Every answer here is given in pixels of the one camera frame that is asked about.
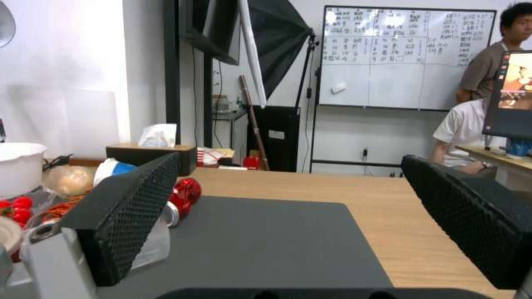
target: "wooden desk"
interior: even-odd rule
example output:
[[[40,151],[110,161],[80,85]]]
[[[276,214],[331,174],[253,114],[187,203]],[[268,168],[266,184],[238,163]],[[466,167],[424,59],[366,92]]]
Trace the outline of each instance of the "wooden desk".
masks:
[[[405,179],[198,168],[203,194],[347,205],[395,287],[495,289],[426,212]]]
[[[532,157],[522,160],[510,159],[505,155],[497,155],[482,146],[457,146],[476,160],[497,166],[496,180],[511,190],[532,192]]]

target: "monitor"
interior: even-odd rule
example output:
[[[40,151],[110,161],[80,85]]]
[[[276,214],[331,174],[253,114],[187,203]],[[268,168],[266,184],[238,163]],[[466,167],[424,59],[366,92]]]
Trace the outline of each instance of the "monitor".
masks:
[[[532,139],[532,51],[503,55],[484,134]]]
[[[233,65],[240,61],[237,0],[182,0],[179,35],[203,53]]]

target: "tissue box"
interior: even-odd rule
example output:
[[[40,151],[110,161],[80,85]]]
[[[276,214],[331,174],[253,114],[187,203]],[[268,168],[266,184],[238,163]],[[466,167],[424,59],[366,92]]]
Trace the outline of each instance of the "tissue box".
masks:
[[[115,158],[120,162],[140,166],[160,156],[179,152],[179,176],[189,176],[196,169],[197,148],[188,145],[174,147],[141,147],[135,143],[110,145],[105,148],[108,158]]]

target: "brown t-shirt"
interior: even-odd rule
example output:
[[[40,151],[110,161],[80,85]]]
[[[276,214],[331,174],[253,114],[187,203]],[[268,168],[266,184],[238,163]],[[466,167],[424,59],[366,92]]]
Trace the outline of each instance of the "brown t-shirt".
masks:
[[[502,41],[480,52],[465,70],[460,89],[472,92],[472,99],[491,98],[495,75],[506,52]]]

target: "white shirt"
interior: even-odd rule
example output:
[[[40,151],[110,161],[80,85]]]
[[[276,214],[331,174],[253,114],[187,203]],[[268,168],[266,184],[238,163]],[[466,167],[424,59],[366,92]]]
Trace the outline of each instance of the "white shirt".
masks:
[[[505,146],[506,138],[482,135],[486,111],[484,100],[477,99],[462,103],[451,109],[433,137],[448,143],[449,150],[443,164],[448,167],[460,167],[474,161],[469,154],[457,149],[456,145]]]

